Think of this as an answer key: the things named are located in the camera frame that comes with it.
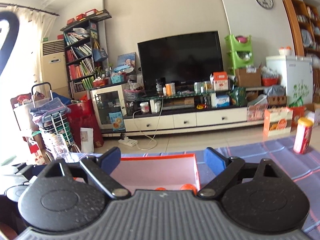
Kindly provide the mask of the white paper bag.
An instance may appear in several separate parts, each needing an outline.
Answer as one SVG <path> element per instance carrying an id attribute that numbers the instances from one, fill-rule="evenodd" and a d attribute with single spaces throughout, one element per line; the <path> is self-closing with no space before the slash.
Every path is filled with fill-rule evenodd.
<path id="1" fill-rule="evenodd" d="M 94 143 L 93 143 L 93 129 L 92 128 L 80 128 L 80 142 L 81 142 L 81 152 L 82 153 L 93 153 Z"/>

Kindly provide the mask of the white power strip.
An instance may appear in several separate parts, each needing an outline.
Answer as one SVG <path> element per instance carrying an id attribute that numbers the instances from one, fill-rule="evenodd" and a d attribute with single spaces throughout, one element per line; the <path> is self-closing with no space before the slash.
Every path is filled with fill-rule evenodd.
<path id="1" fill-rule="evenodd" d="M 122 145 L 129 146 L 129 147 L 134 147 L 138 144 L 137 140 L 129 139 L 129 138 L 120 139 L 118 140 L 118 142 Z"/>

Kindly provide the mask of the orange cardboard box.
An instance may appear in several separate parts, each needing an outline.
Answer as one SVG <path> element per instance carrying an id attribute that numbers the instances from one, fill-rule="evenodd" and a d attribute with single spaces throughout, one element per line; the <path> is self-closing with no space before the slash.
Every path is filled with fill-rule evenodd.
<path id="1" fill-rule="evenodd" d="M 177 191 L 183 184 L 193 184 L 200 190 L 200 178 L 195 154 L 123 157 L 111 177 L 131 193 L 164 187 Z"/>

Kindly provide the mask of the glass door cabinet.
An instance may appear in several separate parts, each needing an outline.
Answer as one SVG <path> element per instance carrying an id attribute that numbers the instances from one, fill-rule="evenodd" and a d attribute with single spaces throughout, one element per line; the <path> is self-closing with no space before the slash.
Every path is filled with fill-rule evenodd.
<path id="1" fill-rule="evenodd" d="M 125 83 L 111 84 L 91 90 L 95 116 L 101 130 L 124 131 Z"/>

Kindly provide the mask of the white TV stand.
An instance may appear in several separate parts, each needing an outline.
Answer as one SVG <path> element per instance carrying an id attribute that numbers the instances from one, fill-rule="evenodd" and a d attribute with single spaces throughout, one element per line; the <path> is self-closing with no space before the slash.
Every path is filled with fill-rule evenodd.
<path id="1" fill-rule="evenodd" d="M 217 131 L 240 127 L 256 126 L 263 123 L 267 104 L 249 107 L 235 105 L 209 109 L 162 109 L 159 113 L 141 113 L 123 116 L 124 129 L 115 131 L 102 128 L 104 137 L 126 135 L 180 134 L 193 132 Z"/>

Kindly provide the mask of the shopping trolley cart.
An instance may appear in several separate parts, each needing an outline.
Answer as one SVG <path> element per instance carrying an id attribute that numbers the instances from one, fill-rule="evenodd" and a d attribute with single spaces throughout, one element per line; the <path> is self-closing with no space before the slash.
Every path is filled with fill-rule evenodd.
<path id="1" fill-rule="evenodd" d="M 38 106 L 35 102 L 36 87 L 48 85 L 49 82 L 43 82 L 33 85 L 31 88 L 31 99 L 33 107 L 30 109 L 32 121 L 40 130 L 44 145 L 53 159 L 58 157 L 71 159 L 73 151 L 79 153 L 80 148 L 73 139 L 71 126 L 67 114 L 71 110 L 61 102 L 60 98 L 53 97 L 52 90 L 49 91 L 49 97 L 45 102 Z"/>

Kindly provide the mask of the orange white fruit carton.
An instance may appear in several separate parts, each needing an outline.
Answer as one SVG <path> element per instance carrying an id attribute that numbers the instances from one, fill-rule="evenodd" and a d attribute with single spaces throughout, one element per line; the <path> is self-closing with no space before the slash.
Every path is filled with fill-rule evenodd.
<path id="1" fill-rule="evenodd" d="M 264 112 L 264 135 L 273 137 L 290 134 L 292 117 L 293 110 L 287 107 L 266 109 Z"/>

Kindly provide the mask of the red yellow-lid canister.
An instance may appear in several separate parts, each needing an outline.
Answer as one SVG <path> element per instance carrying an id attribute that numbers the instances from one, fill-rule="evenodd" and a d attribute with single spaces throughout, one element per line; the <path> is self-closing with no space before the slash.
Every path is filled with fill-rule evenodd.
<path id="1" fill-rule="evenodd" d="M 298 154 L 304 154 L 310 144 L 312 135 L 313 122 L 306 117 L 301 117 L 298 120 L 297 131 L 293 150 Z"/>

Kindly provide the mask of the orange white milk carton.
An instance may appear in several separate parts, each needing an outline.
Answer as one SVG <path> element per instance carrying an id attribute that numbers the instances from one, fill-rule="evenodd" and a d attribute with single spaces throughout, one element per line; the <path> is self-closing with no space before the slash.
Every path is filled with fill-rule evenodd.
<path id="1" fill-rule="evenodd" d="M 229 89 L 228 75 L 226 72 L 213 72 L 213 87 L 215 91 L 225 91 Z"/>

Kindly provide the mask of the brown cardboard box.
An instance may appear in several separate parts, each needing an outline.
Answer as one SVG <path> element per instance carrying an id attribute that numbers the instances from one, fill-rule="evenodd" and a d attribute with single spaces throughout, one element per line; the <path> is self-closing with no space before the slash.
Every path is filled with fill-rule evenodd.
<path id="1" fill-rule="evenodd" d="M 237 85 L 239 87 L 260 87 L 261 71 L 260 68 L 238 68 L 235 70 Z"/>

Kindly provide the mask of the orange cylindrical tin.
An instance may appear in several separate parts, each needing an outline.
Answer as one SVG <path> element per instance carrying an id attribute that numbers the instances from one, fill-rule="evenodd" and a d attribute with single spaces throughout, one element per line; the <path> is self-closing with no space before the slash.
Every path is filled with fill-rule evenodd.
<path id="1" fill-rule="evenodd" d="M 167 83 L 165 85 L 167 96 L 172 96 L 176 94 L 175 84 L 174 83 Z"/>

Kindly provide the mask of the green stacking bins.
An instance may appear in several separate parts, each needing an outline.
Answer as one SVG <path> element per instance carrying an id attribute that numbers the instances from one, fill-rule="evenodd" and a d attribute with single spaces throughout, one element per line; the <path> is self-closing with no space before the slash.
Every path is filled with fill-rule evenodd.
<path id="1" fill-rule="evenodd" d="M 236 69 L 254 66 L 251 35 L 227 35 L 225 37 L 225 44 L 227 48 L 227 57 L 229 60 L 229 74 L 234 75 Z"/>

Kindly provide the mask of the beige floor air conditioner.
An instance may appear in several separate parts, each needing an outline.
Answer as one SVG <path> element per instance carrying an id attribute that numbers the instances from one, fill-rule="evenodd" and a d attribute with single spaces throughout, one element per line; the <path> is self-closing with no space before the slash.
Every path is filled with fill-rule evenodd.
<path id="1" fill-rule="evenodd" d="M 41 44 L 41 68 L 43 82 L 49 82 L 53 92 L 69 97 L 64 40 Z"/>

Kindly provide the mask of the black flat television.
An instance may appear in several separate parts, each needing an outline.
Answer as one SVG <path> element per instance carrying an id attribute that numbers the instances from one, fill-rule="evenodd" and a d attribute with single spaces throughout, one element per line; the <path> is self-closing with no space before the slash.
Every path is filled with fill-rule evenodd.
<path id="1" fill-rule="evenodd" d="M 147 90 L 156 90 L 156 81 L 178 86 L 207 81 L 214 72 L 223 72 L 217 31 L 183 34 L 138 43 L 140 67 Z"/>

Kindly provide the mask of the white chest freezer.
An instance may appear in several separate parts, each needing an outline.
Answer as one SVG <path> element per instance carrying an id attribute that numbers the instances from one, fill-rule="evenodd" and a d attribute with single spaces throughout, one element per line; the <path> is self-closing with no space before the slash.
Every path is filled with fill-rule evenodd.
<path id="1" fill-rule="evenodd" d="M 312 103 L 312 59 L 303 56 L 268 56 L 266 66 L 279 76 L 279 84 L 286 89 L 287 105 L 299 98 L 304 104 Z"/>

